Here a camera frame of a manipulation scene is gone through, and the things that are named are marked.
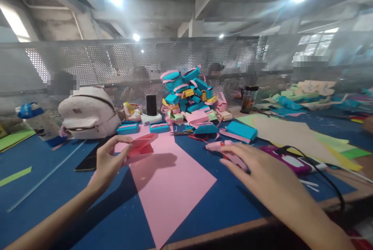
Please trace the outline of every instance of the window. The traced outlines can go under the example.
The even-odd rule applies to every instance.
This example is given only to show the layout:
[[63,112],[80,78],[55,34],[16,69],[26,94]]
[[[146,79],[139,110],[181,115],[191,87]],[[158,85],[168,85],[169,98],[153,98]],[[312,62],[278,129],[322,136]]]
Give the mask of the window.
[[295,53],[295,56],[324,56],[328,51],[331,40],[338,28],[321,31],[314,35],[304,35],[299,40],[299,46],[304,46],[303,51]]
[[24,27],[21,18],[17,12],[3,4],[0,4],[0,9],[3,12],[5,18],[7,19],[10,27],[17,36],[20,42],[30,42],[30,36],[27,33],[26,28]]

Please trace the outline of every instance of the pink glue gun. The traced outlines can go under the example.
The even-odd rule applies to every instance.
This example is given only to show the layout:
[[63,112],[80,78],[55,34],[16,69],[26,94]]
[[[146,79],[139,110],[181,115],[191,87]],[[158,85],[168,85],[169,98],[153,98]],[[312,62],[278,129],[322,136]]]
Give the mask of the pink glue gun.
[[[217,142],[212,142],[212,143],[209,143],[206,145],[206,149],[209,150],[209,151],[219,151],[219,149],[222,147],[222,146],[225,146],[225,145],[233,145],[233,144],[242,144],[241,142],[233,142],[231,140],[225,140],[224,142],[222,141],[217,141]],[[250,170],[249,168],[247,167],[247,165],[239,158],[239,156],[233,154],[233,153],[230,153],[230,152],[224,152],[222,153],[223,154],[223,157],[224,159],[227,159],[227,160],[230,160],[232,163],[236,164],[236,165],[239,165],[244,171],[247,171],[250,173]]]

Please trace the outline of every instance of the red paper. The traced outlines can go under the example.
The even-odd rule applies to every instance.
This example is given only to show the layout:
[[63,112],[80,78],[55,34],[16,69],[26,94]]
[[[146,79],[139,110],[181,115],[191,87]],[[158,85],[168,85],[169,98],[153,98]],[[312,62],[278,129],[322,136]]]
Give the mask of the red paper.
[[[139,133],[129,136],[147,133],[149,127],[140,126]],[[129,167],[156,248],[161,249],[216,178],[181,149],[170,133],[159,134],[152,147],[154,154]],[[121,149],[122,145],[115,147],[116,152]]]

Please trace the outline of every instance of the person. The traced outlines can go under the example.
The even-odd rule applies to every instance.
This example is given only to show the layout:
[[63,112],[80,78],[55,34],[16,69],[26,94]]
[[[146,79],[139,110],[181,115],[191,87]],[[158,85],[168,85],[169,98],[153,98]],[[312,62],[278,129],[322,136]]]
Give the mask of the person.
[[[113,156],[118,142],[129,145]],[[132,139],[116,135],[97,150],[97,169],[92,182],[43,222],[10,244],[6,250],[51,248],[70,224],[106,191],[130,151]],[[232,162],[225,165],[269,211],[297,234],[311,249],[354,249],[344,231],[333,223],[283,163],[250,145],[224,146],[221,152],[238,155],[250,168],[245,173]]]

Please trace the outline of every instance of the smartphone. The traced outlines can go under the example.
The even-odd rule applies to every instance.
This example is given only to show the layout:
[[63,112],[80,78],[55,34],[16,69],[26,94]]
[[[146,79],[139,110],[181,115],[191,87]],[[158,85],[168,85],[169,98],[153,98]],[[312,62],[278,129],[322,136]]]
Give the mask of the smartphone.
[[148,116],[157,116],[157,97],[153,94],[146,96],[146,114]]
[[95,171],[97,161],[97,149],[104,145],[110,137],[102,139],[94,149],[88,154],[88,156],[82,160],[82,162],[74,169],[76,172]]

